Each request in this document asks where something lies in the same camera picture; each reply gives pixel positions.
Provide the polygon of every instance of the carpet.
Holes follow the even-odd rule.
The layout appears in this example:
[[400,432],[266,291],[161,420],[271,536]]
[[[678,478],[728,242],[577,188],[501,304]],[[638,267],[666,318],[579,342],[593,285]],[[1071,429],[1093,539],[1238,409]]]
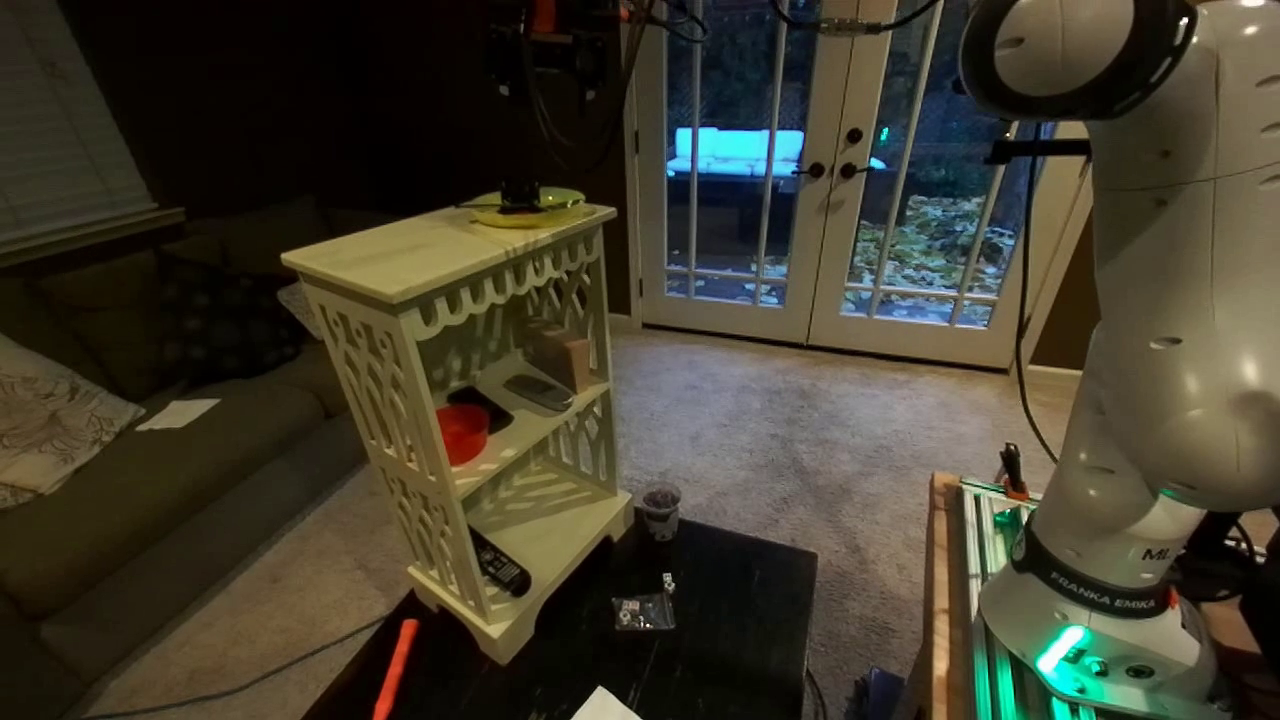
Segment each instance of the carpet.
[[[1071,391],[1035,387],[1031,401],[1061,440]],[[929,476],[993,476],[1003,440],[1024,447],[1031,487],[1046,476],[1000,370],[684,331],[615,331],[615,422],[624,487],[675,485],[684,514],[821,556],[802,665],[832,715],[863,671],[912,669]],[[92,710],[233,689],[380,619],[407,588],[405,558],[380,487],[355,472],[110,674]],[[155,715],[302,715],[363,637],[227,699]]]

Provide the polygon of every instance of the cushion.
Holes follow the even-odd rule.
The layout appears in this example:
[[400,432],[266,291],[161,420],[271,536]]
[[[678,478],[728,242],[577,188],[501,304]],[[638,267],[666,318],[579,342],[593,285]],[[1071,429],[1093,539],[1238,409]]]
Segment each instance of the cushion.
[[336,378],[333,358],[318,340],[307,340],[295,358],[271,367],[265,378],[311,391],[318,401],[325,414],[348,412],[343,384]]
[[0,335],[0,509],[51,496],[137,402]]
[[276,291],[276,299],[284,304],[284,312],[287,312],[295,323],[307,326],[311,340],[325,340],[318,317],[311,312],[302,285],[284,285],[284,288]]
[[311,391],[271,378],[201,394],[218,402],[195,422],[121,432],[66,487],[12,509],[0,523],[0,595],[26,615],[58,612],[325,420]]
[[302,326],[276,299],[280,280],[161,250],[161,342],[172,387],[258,376],[302,347]]

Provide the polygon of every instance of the cup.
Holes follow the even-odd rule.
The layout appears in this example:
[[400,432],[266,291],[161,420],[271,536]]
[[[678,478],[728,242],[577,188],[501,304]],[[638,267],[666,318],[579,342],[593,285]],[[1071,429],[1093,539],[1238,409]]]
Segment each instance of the cup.
[[671,485],[656,485],[647,493],[635,496],[635,514],[644,523],[644,532],[660,544],[675,539],[678,526],[678,487]]

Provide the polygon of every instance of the paper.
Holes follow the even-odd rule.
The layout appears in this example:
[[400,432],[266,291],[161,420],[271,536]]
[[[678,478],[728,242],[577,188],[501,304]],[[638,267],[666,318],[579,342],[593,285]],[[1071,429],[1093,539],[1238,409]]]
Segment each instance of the paper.
[[155,414],[146,414],[143,422],[137,422],[137,432],[164,432],[164,429],[187,429],[195,422],[203,412],[213,412],[216,401],[167,401]]
[[638,720],[626,705],[619,705],[607,689],[595,685],[595,693],[583,699],[583,708],[571,710],[571,720]]

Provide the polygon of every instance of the red cable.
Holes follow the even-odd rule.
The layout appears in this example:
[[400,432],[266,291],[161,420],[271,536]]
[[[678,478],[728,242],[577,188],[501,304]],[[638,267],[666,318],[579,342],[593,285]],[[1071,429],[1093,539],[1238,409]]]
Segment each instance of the red cable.
[[374,693],[374,705],[371,705],[371,720],[388,720],[395,710],[395,695],[400,695],[400,679],[405,679],[405,665],[407,665],[411,638],[414,638],[414,615],[405,615],[393,665],[384,671],[384,689]]

